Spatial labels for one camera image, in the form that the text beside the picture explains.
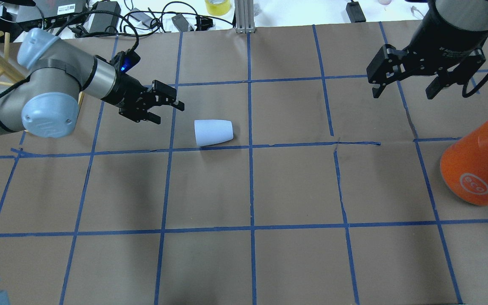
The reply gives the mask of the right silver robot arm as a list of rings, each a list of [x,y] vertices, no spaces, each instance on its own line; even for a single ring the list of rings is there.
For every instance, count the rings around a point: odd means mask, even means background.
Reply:
[[[474,95],[488,81],[488,73],[468,90],[474,74],[486,62],[482,50],[488,38],[488,0],[429,0],[428,12],[412,40],[402,50],[384,44],[366,69],[372,96],[387,85],[412,76],[434,76],[426,88],[433,99],[453,84],[462,96]]]

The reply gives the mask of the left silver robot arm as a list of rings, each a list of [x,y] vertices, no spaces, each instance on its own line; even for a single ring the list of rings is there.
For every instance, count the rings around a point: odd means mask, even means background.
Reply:
[[[0,136],[23,130],[43,138],[70,135],[78,121],[81,92],[116,106],[121,116],[136,123],[160,124],[160,116],[150,112],[153,107],[183,111],[174,87],[158,80],[146,87],[128,75],[140,59],[129,49],[107,61],[52,33],[29,31],[17,54],[29,75],[0,89]]]

